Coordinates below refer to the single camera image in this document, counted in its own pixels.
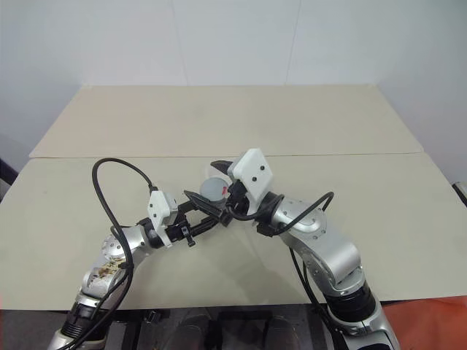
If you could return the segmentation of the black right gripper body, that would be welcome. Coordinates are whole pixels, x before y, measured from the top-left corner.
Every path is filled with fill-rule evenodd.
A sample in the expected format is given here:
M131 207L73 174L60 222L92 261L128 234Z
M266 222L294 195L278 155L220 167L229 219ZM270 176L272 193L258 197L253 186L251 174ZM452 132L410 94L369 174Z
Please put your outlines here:
M246 215L249 206L247 189L241 181L236 180L228 188L228 208L235 214Z

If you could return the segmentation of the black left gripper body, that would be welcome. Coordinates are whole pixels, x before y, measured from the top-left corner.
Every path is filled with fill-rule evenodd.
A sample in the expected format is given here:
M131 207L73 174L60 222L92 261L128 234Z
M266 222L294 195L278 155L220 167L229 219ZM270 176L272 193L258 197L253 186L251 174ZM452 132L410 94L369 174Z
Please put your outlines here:
M171 243L186 241L189 247L195 246L194 237L201 229L201 222L192 225L186 213L179 212L174 223L166 228L166 233Z

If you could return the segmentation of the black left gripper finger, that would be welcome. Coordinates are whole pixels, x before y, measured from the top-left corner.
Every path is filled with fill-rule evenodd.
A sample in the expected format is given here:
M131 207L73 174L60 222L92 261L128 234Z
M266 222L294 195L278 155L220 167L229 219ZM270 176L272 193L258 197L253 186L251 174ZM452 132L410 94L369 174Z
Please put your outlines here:
M184 202L178 205L177 219L188 219L189 213L192 211L198 211L196 204L192 202Z
M228 225L230 224L230 217L229 216L225 216L221 218L205 217L197 225L194 225L193 227L190 228L190 236L191 237L199 236L202 233L205 233L208 230L211 230L218 224L221 224L224 227L228 227Z

